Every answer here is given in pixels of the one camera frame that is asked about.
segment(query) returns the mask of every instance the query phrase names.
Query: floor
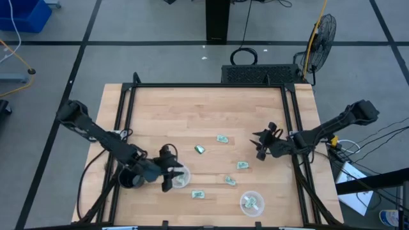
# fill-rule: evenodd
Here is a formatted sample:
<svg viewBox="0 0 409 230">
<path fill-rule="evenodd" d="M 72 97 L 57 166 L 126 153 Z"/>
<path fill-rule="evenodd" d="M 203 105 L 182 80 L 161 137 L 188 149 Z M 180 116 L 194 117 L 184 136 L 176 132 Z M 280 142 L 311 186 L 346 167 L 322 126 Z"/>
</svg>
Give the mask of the floor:
<svg viewBox="0 0 409 230">
<path fill-rule="evenodd" d="M 189 43 L 205 41 L 204 0 L 177 0 L 172 5 L 162 0 L 60 2 L 62 8 L 53 9 L 41 33 L 22 33 L 26 43 L 19 54 L 36 69 L 35 83 L 4 98 L 13 109 L 0 128 L 0 184 L 4 187 L 0 190 L 0 222 L 5 229 L 15 227 L 40 158 L 49 152 L 45 146 L 51 147 L 45 143 L 52 142 L 53 137 L 26 227 L 70 223 L 89 144 L 53 126 L 64 92 L 85 103 L 95 118 L 106 83 L 130 82 L 135 71 L 143 82 L 219 82 L 221 66 L 229 64 L 230 53 L 237 48 Z M 291 2 L 292 8 L 277 1 L 253 3 L 246 40 L 260 42 L 245 47 L 257 51 L 259 64 L 290 63 L 294 53 L 305 49 L 296 44 L 308 40 L 323 1 Z M 229 41 L 242 39 L 248 6 L 249 1 L 231 5 Z M 404 29 L 408 7 L 405 0 L 328 0 L 325 13 L 337 20 L 337 43 L 317 73 L 314 90 L 320 119 L 333 118 L 346 105 L 361 99 L 372 101 L 380 111 L 376 123 L 346 128 L 338 133 L 341 139 L 359 141 L 409 116 L 409 66 L 405 66 L 405 60 L 409 61 L 409 30 Z M 12 32 L 0 31 L 0 38 L 10 44 L 17 41 Z M 108 41 L 132 43 L 104 43 Z M 252 56 L 239 53 L 235 60 L 247 64 Z M 25 71 L 15 58 L 0 65 L 0 73 Z M 14 87 L 2 84 L 0 91 Z M 360 163 L 379 173 L 407 167 L 407 138 L 408 132 L 397 135 Z M 363 157 L 379 144 L 366 146 L 352 159 Z M 374 196 L 370 206 L 377 202 Z M 347 224 L 380 229 L 388 228 L 380 223 L 378 212 L 395 208 L 382 201 L 362 217 L 343 204 L 341 207 Z"/>
</svg>

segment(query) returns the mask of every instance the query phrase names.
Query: fan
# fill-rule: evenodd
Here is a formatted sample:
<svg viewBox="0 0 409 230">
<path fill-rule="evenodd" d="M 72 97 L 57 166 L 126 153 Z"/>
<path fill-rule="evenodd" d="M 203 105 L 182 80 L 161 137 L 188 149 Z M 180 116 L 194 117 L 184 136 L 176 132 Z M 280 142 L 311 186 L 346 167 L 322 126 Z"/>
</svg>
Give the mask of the fan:
<svg viewBox="0 0 409 230">
<path fill-rule="evenodd" d="M 311 84 L 312 86 L 315 86 L 315 73 L 321 69 L 330 53 L 332 43 L 334 42 L 336 28 L 337 22 L 335 18 L 331 14 L 327 14 L 322 16 L 316 33 L 313 31 L 314 34 L 312 33 L 310 36 L 309 42 L 311 39 L 313 42 L 309 52 L 308 66 L 306 70 L 300 70 L 299 74 L 305 80 L 305 72 L 312 73 L 314 79 L 314 83 Z M 293 57 L 293 64 L 295 64 L 297 57 L 302 55 L 300 64 L 305 68 L 305 56 L 307 55 L 307 52 L 308 47 L 306 51 L 296 53 Z"/>
</svg>

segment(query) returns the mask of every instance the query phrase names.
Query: wooden tabletop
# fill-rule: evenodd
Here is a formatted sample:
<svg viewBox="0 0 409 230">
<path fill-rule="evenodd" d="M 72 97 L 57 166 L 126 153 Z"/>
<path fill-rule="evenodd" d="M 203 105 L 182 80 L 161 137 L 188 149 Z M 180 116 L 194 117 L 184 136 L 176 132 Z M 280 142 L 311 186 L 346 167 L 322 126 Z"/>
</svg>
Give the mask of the wooden tabletop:
<svg viewBox="0 0 409 230">
<path fill-rule="evenodd" d="M 112 130 L 120 97 L 121 84 L 105 85 L 96 123 Z M 320 124 L 310 85 L 296 85 L 298 106 L 304 129 Z M 125 123 L 127 101 L 121 124 Z M 295 119 L 288 93 L 293 129 Z M 148 151 L 148 157 L 158 156 L 167 143 L 178 148 L 179 160 L 192 176 L 181 189 L 163 193 L 162 178 L 145 183 L 138 189 L 120 189 L 116 225 L 159 226 L 168 220 L 170 226 L 254 226 L 261 221 L 268 226 L 302 226 L 297 187 L 290 156 L 264 162 L 256 158 L 257 140 L 253 132 L 267 128 L 273 121 L 287 133 L 280 89 L 274 88 L 137 88 L 130 128 L 134 134 L 128 143 Z M 216 141 L 225 135 L 229 143 Z M 206 151 L 200 155 L 194 146 L 200 144 Z M 87 163 L 102 147 L 91 144 Z M 317 151 L 326 153 L 320 144 Z M 104 164 L 107 154 L 88 169 L 81 194 L 81 213 L 84 215 L 101 193 Z M 247 161 L 248 169 L 236 169 L 238 161 Z M 326 158 L 315 156 L 311 165 L 316 193 L 334 217 L 343 222 L 339 201 Z M 237 184 L 224 182 L 229 175 Z M 203 190 L 205 199 L 192 199 L 192 190 Z M 265 210 L 259 217 L 247 217 L 240 209 L 240 197 L 246 191 L 257 191 L 263 196 Z M 313 222 L 311 204 L 309 220 Z M 105 217 L 111 205 L 107 200 Z"/>
</svg>

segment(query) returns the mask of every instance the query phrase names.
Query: plastic cup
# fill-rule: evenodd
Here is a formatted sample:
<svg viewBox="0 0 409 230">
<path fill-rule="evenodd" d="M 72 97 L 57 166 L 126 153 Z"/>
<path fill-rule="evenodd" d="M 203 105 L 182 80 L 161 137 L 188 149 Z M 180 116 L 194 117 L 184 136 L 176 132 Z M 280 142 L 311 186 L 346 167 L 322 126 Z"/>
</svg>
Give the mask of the plastic cup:
<svg viewBox="0 0 409 230">
<path fill-rule="evenodd" d="M 172 184 L 174 188 L 183 188 L 190 182 L 190 171 L 189 169 L 183 165 L 183 167 L 175 167 L 173 169 L 175 172 L 183 172 L 183 175 L 174 177 L 172 179 Z"/>
<path fill-rule="evenodd" d="M 245 204 L 250 199 L 250 197 L 256 198 L 256 204 L 254 206 L 251 206 L 250 208 L 246 208 Z M 260 216 L 264 211 L 264 205 L 265 204 L 263 197 L 255 191 L 247 191 L 240 198 L 240 207 L 242 208 L 244 214 L 249 217 Z"/>
</svg>

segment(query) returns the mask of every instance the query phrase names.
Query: dollar bill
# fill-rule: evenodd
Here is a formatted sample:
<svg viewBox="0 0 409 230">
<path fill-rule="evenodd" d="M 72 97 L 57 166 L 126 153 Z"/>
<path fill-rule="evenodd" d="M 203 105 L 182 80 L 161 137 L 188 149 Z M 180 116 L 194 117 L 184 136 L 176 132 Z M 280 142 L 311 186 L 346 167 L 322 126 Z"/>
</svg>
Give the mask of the dollar bill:
<svg viewBox="0 0 409 230">
<path fill-rule="evenodd" d="M 182 185 L 185 184 L 185 175 L 182 174 L 182 175 L 177 176 L 176 181 L 181 183 Z"/>
<path fill-rule="evenodd" d="M 229 185 L 231 185 L 231 186 L 235 186 L 235 185 L 236 185 L 236 181 L 233 180 L 233 179 L 231 179 L 230 176 L 226 176 L 226 178 L 224 178 L 224 181 L 225 181 L 226 183 L 228 183 Z"/>
<path fill-rule="evenodd" d="M 255 197 L 250 197 L 244 204 L 246 208 L 252 208 L 256 205 L 257 199 Z"/>
<path fill-rule="evenodd" d="M 223 135 L 217 135 L 217 141 L 221 142 L 221 143 L 228 143 L 229 139 Z"/>
<path fill-rule="evenodd" d="M 192 191 L 192 198 L 193 199 L 204 199 L 205 198 L 205 192 L 201 190 L 193 190 Z"/>
<path fill-rule="evenodd" d="M 248 169 L 249 163 L 248 162 L 237 162 L 237 169 Z"/>
<path fill-rule="evenodd" d="M 200 154 L 205 152 L 205 148 L 200 145 L 195 146 L 194 149 Z"/>
</svg>

